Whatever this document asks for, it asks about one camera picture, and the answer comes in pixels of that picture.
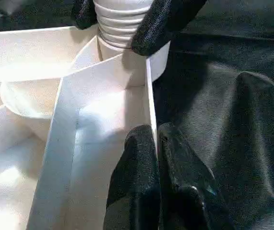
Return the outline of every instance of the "white paper cup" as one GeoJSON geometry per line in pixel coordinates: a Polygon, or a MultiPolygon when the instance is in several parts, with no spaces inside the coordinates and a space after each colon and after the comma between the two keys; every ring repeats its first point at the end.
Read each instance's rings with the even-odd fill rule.
{"type": "Polygon", "coordinates": [[[21,116],[40,139],[47,140],[59,79],[3,82],[0,97],[4,105],[21,116]]]}
{"type": "Polygon", "coordinates": [[[145,60],[149,59],[152,81],[155,81],[156,79],[158,79],[166,69],[170,42],[165,44],[160,50],[158,50],[156,53],[154,53],[150,57],[142,57],[138,54],[135,54],[130,49],[119,48],[117,46],[111,45],[110,42],[107,43],[104,40],[104,38],[100,35],[98,35],[97,38],[98,38],[98,46],[100,48],[100,52],[102,54],[103,60],[107,60],[111,57],[114,57],[115,55],[125,53],[125,55],[123,56],[123,65],[127,66],[128,68],[135,69],[135,68],[140,68],[139,66],[142,66],[143,62],[145,65],[145,60]]]}
{"type": "Polygon", "coordinates": [[[95,10],[100,15],[137,15],[149,10],[153,0],[94,0],[95,10]]]}

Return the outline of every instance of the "finger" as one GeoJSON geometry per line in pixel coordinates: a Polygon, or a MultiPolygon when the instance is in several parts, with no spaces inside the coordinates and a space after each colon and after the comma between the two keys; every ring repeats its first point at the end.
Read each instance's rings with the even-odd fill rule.
{"type": "Polygon", "coordinates": [[[86,29],[97,23],[93,0],[75,0],[71,17],[79,29],[86,29]]]}
{"type": "Polygon", "coordinates": [[[127,135],[123,155],[112,173],[103,229],[158,229],[159,209],[155,143],[151,127],[143,125],[127,135]]]}
{"type": "Polygon", "coordinates": [[[183,30],[205,2],[155,0],[132,40],[132,50],[142,56],[152,55],[183,30]]]}

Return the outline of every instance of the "compartment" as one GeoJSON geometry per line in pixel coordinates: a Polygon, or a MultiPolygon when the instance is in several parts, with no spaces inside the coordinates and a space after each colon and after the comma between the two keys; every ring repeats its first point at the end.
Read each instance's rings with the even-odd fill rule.
{"type": "Polygon", "coordinates": [[[26,228],[60,77],[100,61],[95,33],[95,27],[0,33],[1,230],[26,228]]]}
{"type": "Polygon", "coordinates": [[[61,80],[28,230],[102,229],[127,133],[150,124],[156,136],[150,60],[131,58],[120,54],[61,80]]]}
{"type": "Polygon", "coordinates": [[[0,100],[0,229],[25,229],[44,147],[0,100]]]}

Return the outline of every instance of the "black cloth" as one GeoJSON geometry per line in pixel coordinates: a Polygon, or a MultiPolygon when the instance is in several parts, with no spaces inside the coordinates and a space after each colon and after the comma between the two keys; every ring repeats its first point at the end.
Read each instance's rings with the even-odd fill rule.
{"type": "Polygon", "coordinates": [[[151,127],[126,137],[124,152],[110,180],[105,230],[157,230],[160,185],[151,127]]]}
{"type": "Polygon", "coordinates": [[[0,0],[0,31],[72,25],[73,0],[0,0]]]}
{"type": "Polygon", "coordinates": [[[234,229],[212,172],[182,134],[165,123],[158,140],[163,229],[234,229]]]}
{"type": "Polygon", "coordinates": [[[274,230],[274,40],[181,34],[154,99],[158,125],[173,122],[213,172],[234,227],[274,230]]]}
{"type": "Polygon", "coordinates": [[[274,39],[274,0],[209,0],[185,33],[274,39]]]}

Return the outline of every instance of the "white container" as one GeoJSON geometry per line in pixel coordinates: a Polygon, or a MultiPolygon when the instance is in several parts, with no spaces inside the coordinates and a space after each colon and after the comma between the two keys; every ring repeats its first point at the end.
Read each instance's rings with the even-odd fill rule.
{"type": "Polygon", "coordinates": [[[153,0],[94,0],[102,38],[110,45],[130,48],[131,40],[153,0]]]}
{"type": "Polygon", "coordinates": [[[32,201],[27,229],[102,229],[127,133],[156,137],[167,51],[115,49],[97,26],[0,33],[0,229],[24,230],[32,201]]]}
{"type": "Polygon", "coordinates": [[[150,60],[124,57],[61,80],[28,230],[101,230],[127,133],[150,124],[156,137],[150,60]]]}

